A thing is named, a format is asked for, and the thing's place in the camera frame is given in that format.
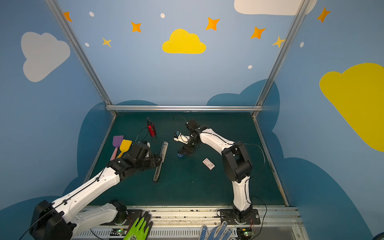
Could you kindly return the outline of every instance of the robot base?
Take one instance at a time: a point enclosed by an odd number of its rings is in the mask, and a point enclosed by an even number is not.
[[[250,225],[251,220],[253,220],[254,225],[260,225],[260,216],[257,209],[252,209],[252,205],[244,210],[243,212],[239,212],[235,207],[234,209],[220,209],[220,218],[221,221],[226,221],[228,225],[231,224],[245,224]]]

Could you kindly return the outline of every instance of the silicone spatula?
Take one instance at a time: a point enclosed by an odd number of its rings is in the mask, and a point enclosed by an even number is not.
[[[118,149],[121,145],[121,142],[124,140],[124,136],[121,135],[121,136],[114,136],[113,137],[113,142],[112,142],[112,145],[115,147],[115,151],[113,151],[113,154],[111,156],[111,159],[110,161],[112,161],[113,159],[116,158],[116,155],[118,153]]]
[[[123,153],[129,150],[129,147],[131,146],[132,141],[131,140],[123,140],[120,145],[120,151],[121,153],[117,156],[117,158],[121,157]]]

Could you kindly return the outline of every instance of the red bottle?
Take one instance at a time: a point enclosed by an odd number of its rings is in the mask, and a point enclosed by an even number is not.
[[[155,125],[153,125],[153,123],[149,120],[149,118],[147,118],[147,128],[149,130],[149,134],[151,137],[156,136]]]

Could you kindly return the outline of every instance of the purple spatula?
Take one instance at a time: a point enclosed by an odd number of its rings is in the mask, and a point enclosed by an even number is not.
[[[113,159],[116,158],[116,154],[118,153],[118,149],[119,149],[120,144],[123,141],[123,139],[124,139],[123,135],[121,135],[121,136],[114,136],[113,137],[112,145],[115,147],[115,151],[113,151],[113,154],[111,156],[110,161],[112,161]]]

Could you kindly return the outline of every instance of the orange star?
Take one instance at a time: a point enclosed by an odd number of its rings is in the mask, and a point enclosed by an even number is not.
[[[260,39],[262,37],[262,33],[263,33],[264,30],[265,30],[265,28],[258,29],[257,27],[255,27],[255,32],[253,33],[251,38],[258,38],[258,39]]]
[[[104,38],[102,38],[102,39],[104,40],[103,45],[108,45],[109,47],[111,47],[111,46],[109,45],[109,42],[112,41],[112,40],[108,40],[108,41],[107,41],[107,40],[105,40]]]
[[[135,23],[131,22],[131,24],[133,26],[132,32],[137,31],[137,32],[141,33],[141,30],[140,30],[141,23],[135,24]]]
[[[207,26],[206,30],[213,29],[216,31],[216,25],[219,21],[220,21],[220,19],[212,20],[212,19],[208,18],[208,26]]]
[[[327,11],[327,10],[325,10],[325,8],[324,8],[323,12],[321,13],[321,15],[320,15],[317,19],[321,20],[321,23],[323,23],[325,17],[326,17],[330,12],[331,12],[331,11]]]
[[[66,13],[64,13],[64,16],[65,16],[65,18],[68,20],[68,21],[72,21],[72,19],[70,18],[70,12],[66,12]]]
[[[278,36],[277,42],[274,43],[274,44],[272,44],[272,46],[273,46],[273,45],[277,45],[277,46],[279,46],[279,48],[280,48],[281,43],[284,42],[284,41],[285,41],[285,39],[282,39],[282,40],[281,40],[281,39],[280,39],[280,36]]]

